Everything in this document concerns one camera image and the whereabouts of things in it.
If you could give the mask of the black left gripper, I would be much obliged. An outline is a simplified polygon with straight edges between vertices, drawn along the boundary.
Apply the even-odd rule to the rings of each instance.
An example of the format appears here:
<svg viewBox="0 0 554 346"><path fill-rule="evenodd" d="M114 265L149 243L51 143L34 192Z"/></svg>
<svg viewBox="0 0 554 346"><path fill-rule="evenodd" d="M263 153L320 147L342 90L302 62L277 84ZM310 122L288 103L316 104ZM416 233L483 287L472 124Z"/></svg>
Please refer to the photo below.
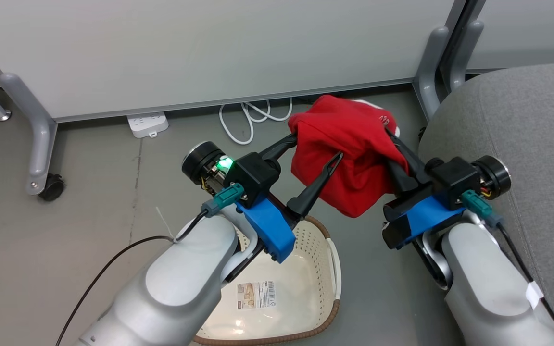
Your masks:
<svg viewBox="0 0 554 346"><path fill-rule="evenodd" d="M297 135L292 133L260 153L250 152L238 159L225 155L213 142L204 141L183 158L182 172L213 197L227 187L240 184L243 188L240 200L257 202L270 194L281 173L279 158L296 147L297 141ZM286 208L293 215L305 218L309 214L342 158L343 152L335 154L309 186L288 200Z"/></svg>

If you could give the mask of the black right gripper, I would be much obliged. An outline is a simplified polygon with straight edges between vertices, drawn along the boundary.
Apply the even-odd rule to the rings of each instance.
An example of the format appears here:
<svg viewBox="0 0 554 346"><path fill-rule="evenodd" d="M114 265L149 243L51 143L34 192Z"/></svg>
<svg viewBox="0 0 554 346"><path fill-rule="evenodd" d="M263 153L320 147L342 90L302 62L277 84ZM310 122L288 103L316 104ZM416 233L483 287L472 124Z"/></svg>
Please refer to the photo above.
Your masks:
<svg viewBox="0 0 554 346"><path fill-rule="evenodd" d="M449 210L455 210L462 205L462 197L466 193L493 200L507 193L512 187L508 168L494 156L481 156L472 162L460 156L449 161L432 158L424 164L389 129L385 131L406 160L407 172L398 162L385 159L394 192L398 196L420 190L422 186L432 182L435 199Z"/></svg>

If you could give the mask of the red clothing item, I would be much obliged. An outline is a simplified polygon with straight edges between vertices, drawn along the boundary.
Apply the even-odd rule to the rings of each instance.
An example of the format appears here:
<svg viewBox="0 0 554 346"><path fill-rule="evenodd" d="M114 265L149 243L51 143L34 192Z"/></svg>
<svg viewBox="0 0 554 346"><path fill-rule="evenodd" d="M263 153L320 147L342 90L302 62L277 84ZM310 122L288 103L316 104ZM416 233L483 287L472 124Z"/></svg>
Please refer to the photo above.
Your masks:
<svg viewBox="0 0 554 346"><path fill-rule="evenodd" d="M304 185L343 153L320 197L347 217L360 217L383 195L394 193L387 162L408 171L389 137L389 132L398 132L397 122L389 111L367 101L321 96L306 112L291 116L288 127L297 136L291 173Z"/></svg>

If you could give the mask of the cream plastic laundry basket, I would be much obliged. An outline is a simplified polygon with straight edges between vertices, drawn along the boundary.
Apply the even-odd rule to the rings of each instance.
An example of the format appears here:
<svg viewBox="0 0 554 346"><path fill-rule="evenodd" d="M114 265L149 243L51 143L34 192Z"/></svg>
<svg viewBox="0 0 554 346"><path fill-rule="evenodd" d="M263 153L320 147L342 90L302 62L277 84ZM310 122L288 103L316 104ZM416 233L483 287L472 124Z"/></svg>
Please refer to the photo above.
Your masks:
<svg viewBox="0 0 554 346"><path fill-rule="evenodd" d="M190 346L277 346L314 337L340 307L340 259L326 227L310 216L294 230L295 246L283 263L260 253L231 283ZM237 309L237 284L275 281L277 306Z"/></svg>

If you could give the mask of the printed basket label sticker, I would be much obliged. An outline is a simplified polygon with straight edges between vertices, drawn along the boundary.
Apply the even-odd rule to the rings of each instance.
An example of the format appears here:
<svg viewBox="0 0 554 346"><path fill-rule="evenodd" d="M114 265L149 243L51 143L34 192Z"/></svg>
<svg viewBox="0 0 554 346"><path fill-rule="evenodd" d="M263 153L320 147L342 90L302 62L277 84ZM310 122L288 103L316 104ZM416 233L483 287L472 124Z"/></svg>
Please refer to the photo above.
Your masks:
<svg viewBox="0 0 554 346"><path fill-rule="evenodd" d="M275 281L237 284L237 309L265 309L276 306Z"/></svg>

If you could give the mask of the grey upright partition leg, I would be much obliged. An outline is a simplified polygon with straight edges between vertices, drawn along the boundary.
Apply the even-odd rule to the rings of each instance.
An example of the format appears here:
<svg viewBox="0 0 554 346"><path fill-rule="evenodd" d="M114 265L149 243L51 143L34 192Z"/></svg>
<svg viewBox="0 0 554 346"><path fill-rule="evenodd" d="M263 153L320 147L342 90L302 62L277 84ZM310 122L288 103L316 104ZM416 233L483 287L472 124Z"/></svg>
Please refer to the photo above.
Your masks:
<svg viewBox="0 0 554 346"><path fill-rule="evenodd" d="M440 64L440 71L448 90L453 92L466 81L466 69L471 55L483 32L484 23L472 21L456 33L453 44L449 44L446 59Z"/></svg>
<svg viewBox="0 0 554 346"><path fill-rule="evenodd" d="M448 44L450 31L440 26L431 31L426 43L417 73L414 76L413 88L427 121L431 120L440 105L436 86L435 73Z"/></svg>

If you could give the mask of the grey fabric sofa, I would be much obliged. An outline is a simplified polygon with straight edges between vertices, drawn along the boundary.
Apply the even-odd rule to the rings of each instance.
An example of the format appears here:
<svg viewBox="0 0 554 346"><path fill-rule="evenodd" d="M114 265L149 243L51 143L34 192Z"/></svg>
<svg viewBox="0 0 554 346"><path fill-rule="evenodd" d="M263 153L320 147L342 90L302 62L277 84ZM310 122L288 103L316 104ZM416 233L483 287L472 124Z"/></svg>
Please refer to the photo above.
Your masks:
<svg viewBox="0 0 554 346"><path fill-rule="evenodd" d="M484 73L451 92L418 146L422 160L491 155L512 188L493 201L554 311L554 64Z"/></svg>

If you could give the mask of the white zip tie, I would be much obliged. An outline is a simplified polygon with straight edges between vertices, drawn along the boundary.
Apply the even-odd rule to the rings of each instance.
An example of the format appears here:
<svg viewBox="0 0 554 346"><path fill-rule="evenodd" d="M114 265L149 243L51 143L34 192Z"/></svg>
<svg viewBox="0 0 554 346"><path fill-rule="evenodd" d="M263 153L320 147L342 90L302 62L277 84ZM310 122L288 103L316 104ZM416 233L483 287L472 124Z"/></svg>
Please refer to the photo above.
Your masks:
<svg viewBox="0 0 554 346"><path fill-rule="evenodd" d="M176 235L172 234L172 230L171 230L170 226L168 225L167 221L165 220L165 218L163 217L163 214L161 213L160 208L158 208L158 206L156 206L155 208L156 208L156 212L158 213L159 217L161 218L161 221L164 223L165 228L167 229L167 231L169 233L169 236L172 238L172 242L177 243Z"/></svg>

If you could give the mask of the large white partition panel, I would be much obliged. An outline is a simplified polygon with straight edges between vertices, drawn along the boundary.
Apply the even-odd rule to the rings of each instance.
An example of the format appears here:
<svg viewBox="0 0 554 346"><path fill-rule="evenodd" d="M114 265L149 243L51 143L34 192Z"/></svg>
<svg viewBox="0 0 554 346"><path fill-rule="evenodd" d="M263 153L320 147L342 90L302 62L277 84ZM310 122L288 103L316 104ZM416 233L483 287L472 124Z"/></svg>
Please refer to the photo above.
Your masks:
<svg viewBox="0 0 554 346"><path fill-rule="evenodd" d="M0 0L0 71L59 121L411 81L455 0Z"/></svg>

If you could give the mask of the white power strip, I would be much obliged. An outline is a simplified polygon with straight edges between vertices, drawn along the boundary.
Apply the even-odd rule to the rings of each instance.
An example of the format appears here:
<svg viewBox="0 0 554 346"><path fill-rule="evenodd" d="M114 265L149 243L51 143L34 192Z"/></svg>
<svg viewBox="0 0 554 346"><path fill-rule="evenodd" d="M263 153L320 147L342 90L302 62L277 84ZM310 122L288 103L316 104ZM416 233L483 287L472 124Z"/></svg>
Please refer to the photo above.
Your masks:
<svg viewBox="0 0 554 346"><path fill-rule="evenodd" d="M130 130L134 138L156 138L160 133L168 129L169 123L165 112L148 112L126 116Z"/></svg>

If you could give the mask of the narrow white partition panel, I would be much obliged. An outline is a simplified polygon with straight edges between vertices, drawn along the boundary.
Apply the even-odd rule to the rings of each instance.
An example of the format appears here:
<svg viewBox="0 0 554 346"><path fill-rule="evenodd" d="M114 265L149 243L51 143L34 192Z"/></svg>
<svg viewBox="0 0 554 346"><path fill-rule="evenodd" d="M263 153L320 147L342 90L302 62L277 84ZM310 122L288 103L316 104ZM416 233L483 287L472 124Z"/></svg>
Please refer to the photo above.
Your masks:
<svg viewBox="0 0 554 346"><path fill-rule="evenodd" d="M554 63L554 0L484 0L467 72Z"/></svg>

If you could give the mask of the black caster wheel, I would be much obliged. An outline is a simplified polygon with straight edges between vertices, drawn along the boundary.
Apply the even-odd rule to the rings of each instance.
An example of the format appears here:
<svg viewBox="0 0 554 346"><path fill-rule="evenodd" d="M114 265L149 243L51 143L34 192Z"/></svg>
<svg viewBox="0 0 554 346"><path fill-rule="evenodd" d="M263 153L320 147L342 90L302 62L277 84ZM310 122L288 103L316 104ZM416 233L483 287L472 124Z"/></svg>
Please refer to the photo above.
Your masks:
<svg viewBox="0 0 554 346"><path fill-rule="evenodd" d="M44 190L42 190L38 197L46 202L52 202L61 196L64 189L65 184L62 176L59 174L48 173Z"/></svg>

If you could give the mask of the grey partition leg with caster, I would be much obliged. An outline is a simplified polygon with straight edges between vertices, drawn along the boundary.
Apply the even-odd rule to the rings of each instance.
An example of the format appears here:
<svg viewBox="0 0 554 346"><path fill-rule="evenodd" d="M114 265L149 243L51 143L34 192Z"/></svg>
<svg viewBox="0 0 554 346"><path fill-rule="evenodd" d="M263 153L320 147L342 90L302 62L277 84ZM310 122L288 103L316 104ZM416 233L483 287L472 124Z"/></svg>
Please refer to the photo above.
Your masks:
<svg viewBox="0 0 554 346"><path fill-rule="evenodd" d="M57 133L57 123L33 95L22 79L14 73L2 73L0 85L24 114L31 126L32 149L26 192L37 196L44 190Z"/></svg>

